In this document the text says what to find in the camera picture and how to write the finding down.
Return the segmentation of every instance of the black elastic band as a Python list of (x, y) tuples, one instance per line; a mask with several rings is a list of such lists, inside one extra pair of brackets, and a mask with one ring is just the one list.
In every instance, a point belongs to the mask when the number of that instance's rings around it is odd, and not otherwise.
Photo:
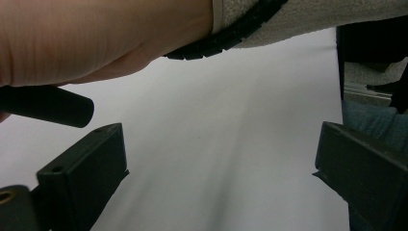
[(244, 16), (219, 33), (166, 54), (173, 60), (197, 60), (228, 50), (262, 27), (288, 0), (260, 0)]

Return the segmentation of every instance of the black handle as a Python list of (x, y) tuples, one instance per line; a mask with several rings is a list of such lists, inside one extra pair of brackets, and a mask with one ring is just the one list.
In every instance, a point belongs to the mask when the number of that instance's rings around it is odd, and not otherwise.
[(2, 87), (0, 112), (82, 128), (92, 119), (93, 102), (51, 86)]

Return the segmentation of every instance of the screw hole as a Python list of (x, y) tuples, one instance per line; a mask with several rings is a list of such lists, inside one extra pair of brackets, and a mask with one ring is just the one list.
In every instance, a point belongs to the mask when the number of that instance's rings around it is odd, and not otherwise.
[(62, 167), (54, 167), (54, 168), (52, 168), (51, 171), (52, 171), (52, 172), (55, 172), (55, 173), (58, 173), (58, 172), (62, 172), (62, 171), (63, 171), (63, 168), (62, 168)]
[(15, 193), (11, 191), (0, 192), (0, 205), (6, 204), (15, 197)]

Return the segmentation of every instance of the skin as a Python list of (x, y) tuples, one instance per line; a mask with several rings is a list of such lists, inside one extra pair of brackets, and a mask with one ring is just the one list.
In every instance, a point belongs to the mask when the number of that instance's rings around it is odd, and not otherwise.
[(129, 75), (212, 25), (211, 0), (0, 0), (0, 87)]

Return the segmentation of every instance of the white backdrop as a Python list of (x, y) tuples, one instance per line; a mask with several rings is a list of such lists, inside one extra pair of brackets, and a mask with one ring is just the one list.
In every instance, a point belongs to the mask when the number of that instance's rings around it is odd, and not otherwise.
[(321, 123), (342, 121), (334, 29), (64, 88), (94, 101), (92, 122), (0, 124), (0, 188), (32, 189), (85, 134), (122, 122), (130, 175), (92, 230), (348, 229), (346, 203), (312, 176)]

